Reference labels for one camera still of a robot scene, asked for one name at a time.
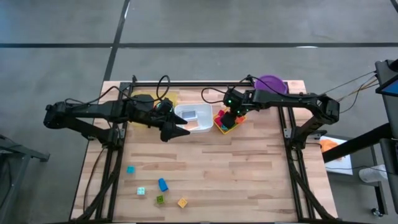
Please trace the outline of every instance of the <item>green block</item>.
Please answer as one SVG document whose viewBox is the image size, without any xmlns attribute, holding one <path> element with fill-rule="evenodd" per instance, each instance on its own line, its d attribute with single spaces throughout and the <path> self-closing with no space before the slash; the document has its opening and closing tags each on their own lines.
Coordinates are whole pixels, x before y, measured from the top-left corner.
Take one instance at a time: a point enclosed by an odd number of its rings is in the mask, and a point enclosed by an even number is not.
<svg viewBox="0 0 398 224">
<path fill-rule="evenodd" d="M 157 196 L 157 197 L 156 197 L 156 202 L 157 202 L 158 204 L 164 203 L 163 195 Z"/>
</svg>

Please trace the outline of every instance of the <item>white plastic bin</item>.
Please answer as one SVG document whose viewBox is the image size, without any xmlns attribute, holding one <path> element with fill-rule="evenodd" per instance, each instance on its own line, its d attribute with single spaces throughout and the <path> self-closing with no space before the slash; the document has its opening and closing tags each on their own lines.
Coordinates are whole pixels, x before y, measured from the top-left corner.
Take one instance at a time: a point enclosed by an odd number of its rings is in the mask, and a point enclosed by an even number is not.
<svg viewBox="0 0 398 224">
<path fill-rule="evenodd" d="M 174 113 L 182 117 L 183 112 L 194 111 L 197 117 L 198 127 L 191 130 L 191 133 L 205 133 L 210 131 L 213 127 L 213 108 L 208 103 L 194 104 L 194 105 L 177 105 L 174 108 Z"/>
</svg>

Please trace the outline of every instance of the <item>caster wheel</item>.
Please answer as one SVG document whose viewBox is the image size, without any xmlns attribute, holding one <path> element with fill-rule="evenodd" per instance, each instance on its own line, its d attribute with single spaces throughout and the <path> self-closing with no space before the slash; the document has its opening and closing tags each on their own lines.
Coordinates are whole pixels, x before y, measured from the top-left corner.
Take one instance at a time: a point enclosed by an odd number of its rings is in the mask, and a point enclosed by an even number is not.
<svg viewBox="0 0 398 224">
<path fill-rule="evenodd" d="M 383 215 L 384 215 L 384 214 L 380 213 L 380 211 L 379 211 L 378 208 L 372 208 L 371 212 L 372 212 L 372 214 L 373 214 L 375 217 L 378 217 L 378 218 L 381 218 L 381 217 L 383 217 Z"/>
</svg>

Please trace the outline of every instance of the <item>wooden table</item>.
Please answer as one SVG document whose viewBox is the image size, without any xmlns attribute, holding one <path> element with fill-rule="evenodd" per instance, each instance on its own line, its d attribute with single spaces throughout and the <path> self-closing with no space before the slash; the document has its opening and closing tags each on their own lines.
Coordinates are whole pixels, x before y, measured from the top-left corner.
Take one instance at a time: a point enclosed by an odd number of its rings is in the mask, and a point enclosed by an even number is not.
<svg viewBox="0 0 398 224">
<path fill-rule="evenodd" d="M 291 93 L 305 92 L 302 80 L 287 82 Z M 104 82 L 102 92 L 119 84 Z M 190 104 L 203 103 L 201 89 L 175 87 L 170 91 L 178 94 L 178 104 Z M 134 92 L 137 90 L 154 91 L 155 88 L 136 87 Z M 115 100 L 117 96 L 118 92 L 113 90 L 100 103 Z M 213 90 L 206 91 L 204 96 L 208 101 L 223 97 Z M 214 104 L 213 113 L 222 108 L 221 103 Z M 294 113 L 297 125 L 312 116 L 311 112 L 301 108 L 295 108 Z M 96 119 L 95 125 L 108 127 L 103 119 Z M 213 126 L 208 133 L 191 134 L 164 143 L 160 141 L 157 128 L 137 124 L 129 124 L 126 134 L 114 208 L 115 222 L 297 221 L 277 108 L 248 113 L 248 119 L 227 135 Z M 72 218 L 83 212 L 84 192 L 100 151 L 98 141 L 89 143 Z M 100 189 L 104 155 L 91 181 L 87 204 Z M 337 217 L 319 146 L 307 144 L 303 157 L 312 192 L 326 210 Z M 135 166 L 136 173 L 127 174 L 127 166 Z M 159 178 L 164 178 L 169 186 L 163 194 L 163 205 L 156 203 L 156 196 L 162 194 L 158 187 Z M 145 196 L 137 195 L 138 187 L 146 188 Z M 304 214 L 307 214 L 302 192 L 300 196 Z M 181 197 L 188 201 L 185 208 L 177 205 Z M 105 198 L 104 211 L 108 210 L 108 201 L 109 195 Z"/>
</svg>

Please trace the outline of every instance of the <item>orange block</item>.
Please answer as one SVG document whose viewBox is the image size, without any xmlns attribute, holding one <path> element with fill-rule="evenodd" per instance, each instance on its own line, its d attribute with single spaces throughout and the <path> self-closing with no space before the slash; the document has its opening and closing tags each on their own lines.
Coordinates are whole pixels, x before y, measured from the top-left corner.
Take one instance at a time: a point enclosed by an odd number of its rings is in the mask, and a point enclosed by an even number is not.
<svg viewBox="0 0 398 224">
<path fill-rule="evenodd" d="M 178 201 L 178 205 L 181 207 L 181 208 L 184 208 L 186 205 L 187 205 L 187 201 L 184 199 L 184 198 L 181 198 L 179 201 Z"/>
</svg>

